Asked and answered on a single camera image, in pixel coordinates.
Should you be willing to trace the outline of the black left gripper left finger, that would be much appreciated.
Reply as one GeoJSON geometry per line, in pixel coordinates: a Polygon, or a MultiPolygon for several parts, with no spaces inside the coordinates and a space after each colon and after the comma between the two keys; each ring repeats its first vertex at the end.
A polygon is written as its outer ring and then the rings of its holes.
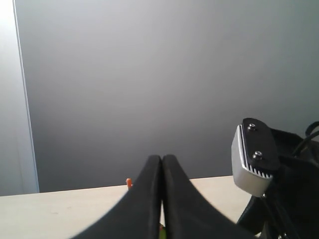
{"type": "Polygon", "coordinates": [[[76,239],[158,239],[160,234],[162,165],[151,155],[133,186],[102,218],[76,239]]]}

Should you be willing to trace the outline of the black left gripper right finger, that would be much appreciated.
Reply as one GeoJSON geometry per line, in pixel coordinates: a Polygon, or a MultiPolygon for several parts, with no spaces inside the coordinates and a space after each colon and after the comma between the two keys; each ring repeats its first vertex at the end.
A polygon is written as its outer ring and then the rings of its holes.
{"type": "Polygon", "coordinates": [[[174,155],[162,159],[162,200],[168,239],[254,239],[214,208],[190,182],[174,155]]]}

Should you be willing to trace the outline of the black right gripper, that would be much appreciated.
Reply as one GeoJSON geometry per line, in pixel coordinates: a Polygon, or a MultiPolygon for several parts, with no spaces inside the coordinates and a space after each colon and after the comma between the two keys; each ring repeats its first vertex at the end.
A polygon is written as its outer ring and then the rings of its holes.
{"type": "Polygon", "coordinates": [[[237,225],[263,239],[319,237],[319,143],[273,130],[281,167],[262,197],[252,196],[237,225]]]}

